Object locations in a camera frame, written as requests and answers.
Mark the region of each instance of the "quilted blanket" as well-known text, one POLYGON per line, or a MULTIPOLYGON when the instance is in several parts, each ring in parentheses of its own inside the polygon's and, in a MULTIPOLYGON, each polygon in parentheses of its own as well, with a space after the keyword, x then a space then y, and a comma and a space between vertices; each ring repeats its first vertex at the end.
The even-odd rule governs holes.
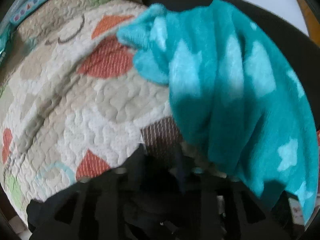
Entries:
POLYGON ((115 36, 144 10, 112 0, 40 39, 17 66, 7 63, 14 71, 0 90, 0 182, 25 223, 31 199, 121 165, 139 143, 161 155, 182 140, 168 88, 141 78, 134 51, 115 36))

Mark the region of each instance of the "blanket fold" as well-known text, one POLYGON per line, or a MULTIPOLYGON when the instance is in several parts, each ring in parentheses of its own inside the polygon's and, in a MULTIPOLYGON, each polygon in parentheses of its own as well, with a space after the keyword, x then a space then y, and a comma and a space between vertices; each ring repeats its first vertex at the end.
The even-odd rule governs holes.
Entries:
POLYGON ((284 189, 297 195, 308 221, 319 169, 313 116, 295 72, 252 20, 221 0, 181 13, 155 4, 117 37, 138 49, 142 77, 169 85, 188 143, 269 209, 284 189))

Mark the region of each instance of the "teal fabric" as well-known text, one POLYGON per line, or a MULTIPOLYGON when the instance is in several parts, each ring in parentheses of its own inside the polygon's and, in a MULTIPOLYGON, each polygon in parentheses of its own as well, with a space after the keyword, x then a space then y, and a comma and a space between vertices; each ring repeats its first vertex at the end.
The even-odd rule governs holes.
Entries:
POLYGON ((283 189, 305 222, 317 194, 318 145, 305 92, 271 39, 233 5, 181 13, 155 4, 120 28, 140 75, 169 84, 184 139, 271 209, 283 189))

